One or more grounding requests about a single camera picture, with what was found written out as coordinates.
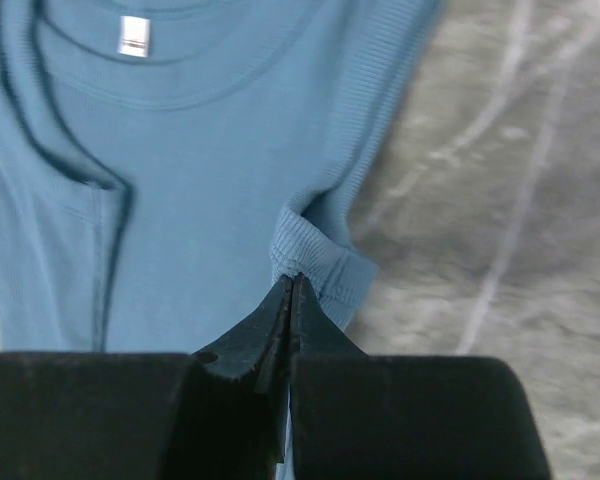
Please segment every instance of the clothing label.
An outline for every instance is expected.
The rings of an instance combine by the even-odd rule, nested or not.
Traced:
[[[134,57],[147,57],[149,55],[149,28],[148,18],[122,17],[118,52]]]

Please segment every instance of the shirt sleeve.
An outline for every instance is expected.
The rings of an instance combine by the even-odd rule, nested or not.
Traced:
[[[273,280],[305,274],[325,313],[345,328],[376,277],[347,216],[387,136],[443,2],[377,1],[365,11],[330,119],[321,185],[285,205],[271,246]]]

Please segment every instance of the gray marble surface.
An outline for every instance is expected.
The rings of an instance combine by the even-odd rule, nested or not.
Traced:
[[[503,358],[600,480],[600,0],[449,0],[352,215],[368,352]]]

